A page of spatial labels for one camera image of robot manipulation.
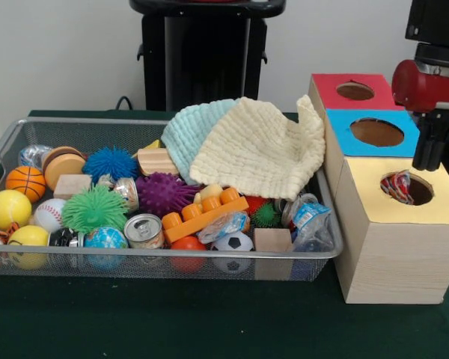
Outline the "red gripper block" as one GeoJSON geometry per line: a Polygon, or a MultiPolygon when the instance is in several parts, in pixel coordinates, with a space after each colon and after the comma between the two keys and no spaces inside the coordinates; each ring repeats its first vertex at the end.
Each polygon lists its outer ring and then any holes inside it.
{"type": "Polygon", "coordinates": [[[413,167],[420,171],[439,168],[449,134],[449,67],[422,61],[401,61],[393,74],[394,101],[416,115],[420,132],[413,167]]]}

